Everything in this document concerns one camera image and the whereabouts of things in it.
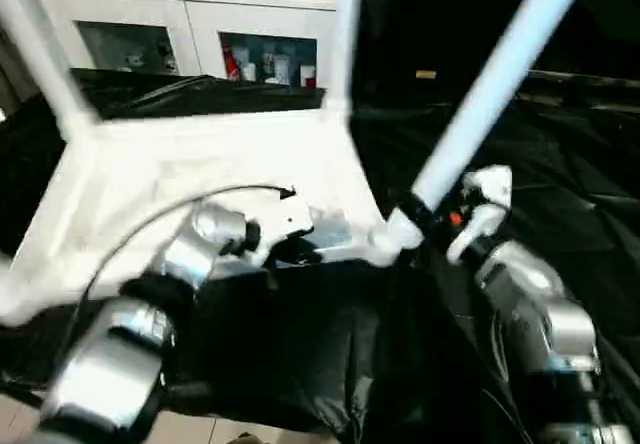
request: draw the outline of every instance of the white metal bar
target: white metal bar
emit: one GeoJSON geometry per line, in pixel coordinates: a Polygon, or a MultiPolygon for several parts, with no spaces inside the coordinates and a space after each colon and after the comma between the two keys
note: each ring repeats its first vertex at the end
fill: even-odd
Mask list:
{"type": "MultiPolygon", "coordinates": [[[[524,0],[500,38],[445,134],[413,184],[431,211],[460,179],[530,67],[574,0],[524,0]]],[[[422,233],[399,210],[389,232],[403,247],[416,247],[422,233]]]]}
{"type": "Polygon", "coordinates": [[[325,107],[351,110],[351,74],[356,51],[360,4],[362,0],[338,0],[333,46],[331,78],[325,107]]]}
{"type": "Polygon", "coordinates": [[[88,135],[93,112],[69,74],[64,51],[38,0],[0,0],[0,18],[58,118],[63,139],[88,135]]]}

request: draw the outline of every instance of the black cloth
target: black cloth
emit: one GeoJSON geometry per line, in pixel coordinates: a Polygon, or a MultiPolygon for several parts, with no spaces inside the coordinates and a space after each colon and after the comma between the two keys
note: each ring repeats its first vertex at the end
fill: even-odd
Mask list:
{"type": "MultiPolygon", "coordinates": [[[[208,77],[76,77],[105,118],[302,109],[317,107],[322,97],[208,77]]],[[[354,113],[352,134],[383,213],[410,185],[451,114],[446,101],[354,113]]],[[[8,137],[0,162],[11,172],[0,179],[4,189],[10,182],[24,189],[0,199],[5,252],[15,251],[63,149],[53,126],[42,99],[3,125],[8,137]]],[[[513,212],[505,233],[555,266],[594,318],[609,383],[636,435],[638,129],[638,119],[628,115],[519,102],[473,162],[512,166],[513,212]]],[[[345,443],[443,435],[521,440],[486,345],[490,313],[465,271],[428,246],[390,269],[348,262],[211,283],[199,302],[169,373],[170,409],[297,430],[322,425],[345,443]]],[[[100,305],[90,306],[84,322],[100,305]]],[[[5,382],[45,385],[70,310],[51,309],[23,328],[1,330],[5,382]]]]}

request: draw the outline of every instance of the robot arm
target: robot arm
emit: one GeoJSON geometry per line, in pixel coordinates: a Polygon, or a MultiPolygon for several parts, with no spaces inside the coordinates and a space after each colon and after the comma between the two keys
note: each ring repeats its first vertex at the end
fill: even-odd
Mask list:
{"type": "Polygon", "coordinates": [[[437,224],[452,264],[467,266],[496,312],[518,410],[543,443],[631,443],[601,392],[596,332],[558,273],[513,240],[495,237],[511,173],[491,167],[463,179],[461,199],[437,224]]]}
{"type": "Polygon", "coordinates": [[[214,267],[259,266],[275,244],[311,231],[309,209],[296,196],[277,207],[262,224],[215,203],[196,207],[71,350],[30,442],[142,442],[161,409],[166,360],[214,267]]]}

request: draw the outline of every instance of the glass cabinet door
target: glass cabinet door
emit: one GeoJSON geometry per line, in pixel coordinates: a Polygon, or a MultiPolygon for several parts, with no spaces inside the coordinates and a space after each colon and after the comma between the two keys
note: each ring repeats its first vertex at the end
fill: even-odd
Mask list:
{"type": "Polygon", "coordinates": [[[71,67],[200,75],[184,4],[41,0],[71,67]]]}
{"type": "Polygon", "coordinates": [[[227,79],[316,87],[315,39],[219,33],[227,79]]]}
{"type": "Polygon", "coordinates": [[[236,81],[329,86],[335,12],[188,2],[202,72],[236,81]]]}
{"type": "Polygon", "coordinates": [[[76,26],[98,69],[178,74],[164,27],[85,21],[76,26]]]}

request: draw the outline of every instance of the floor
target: floor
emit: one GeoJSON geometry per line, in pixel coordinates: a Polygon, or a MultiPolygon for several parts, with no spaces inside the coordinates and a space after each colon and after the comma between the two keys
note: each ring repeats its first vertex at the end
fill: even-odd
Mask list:
{"type": "MultiPolygon", "coordinates": [[[[37,412],[6,396],[0,396],[0,443],[7,444],[29,434],[37,422],[37,412]]],[[[147,439],[147,444],[227,444],[249,432],[268,444],[337,444],[332,437],[285,431],[275,427],[214,419],[185,417],[163,412],[147,439]]]]}

